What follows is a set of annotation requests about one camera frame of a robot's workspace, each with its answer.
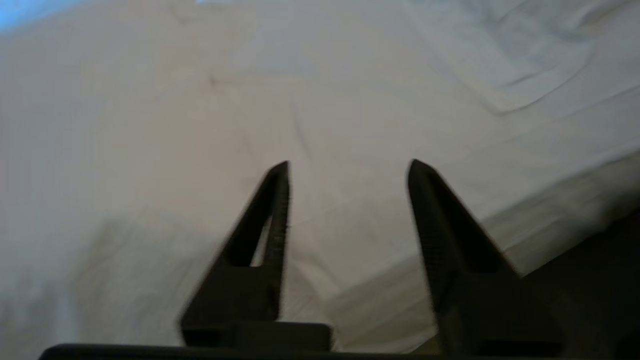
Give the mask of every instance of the white bed sheet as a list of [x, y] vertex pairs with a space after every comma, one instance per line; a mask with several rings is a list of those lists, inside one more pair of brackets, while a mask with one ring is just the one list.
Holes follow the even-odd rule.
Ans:
[[634, 91], [559, 120], [497, 117], [402, 16], [386, 1], [93, 1], [0, 38], [3, 357], [177, 345], [190, 289], [282, 160], [283, 317], [334, 324], [347, 350], [406, 350], [435, 331], [412, 158], [488, 218], [640, 147]]

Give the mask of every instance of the bed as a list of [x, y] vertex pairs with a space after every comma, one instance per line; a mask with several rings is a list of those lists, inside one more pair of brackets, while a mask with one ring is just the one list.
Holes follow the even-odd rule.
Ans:
[[394, 2], [89, 1], [1, 35], [0, 351], [179, 345], [185, 301], [282, 160], [282, 318], [330, 323], [341, 350], [411, 350], [436, 333], [411, 159], [523, 275], [635, 204], [626, 9], [576, 75], [504, 113]]

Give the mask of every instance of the dark floor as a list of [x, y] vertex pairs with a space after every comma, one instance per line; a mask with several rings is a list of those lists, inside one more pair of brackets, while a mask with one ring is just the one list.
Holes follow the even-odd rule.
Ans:
[[564, 329], [565, 357], [614, 357], [620, 340], [640, 329], [640, 211], [524, 281]]

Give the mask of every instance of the mattress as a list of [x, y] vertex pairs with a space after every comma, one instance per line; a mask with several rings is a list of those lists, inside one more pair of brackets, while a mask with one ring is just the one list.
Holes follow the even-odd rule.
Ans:
[[0, 37], [0, 352], [179, 345], [185, 301], [282, 160], [281, 315], [330, 323], [343, 350], [436, 332], [411, 159], [523, 274], [637, 190], [635, 88], [498, 116], [404, 16], [386, 1], [90, 1]]

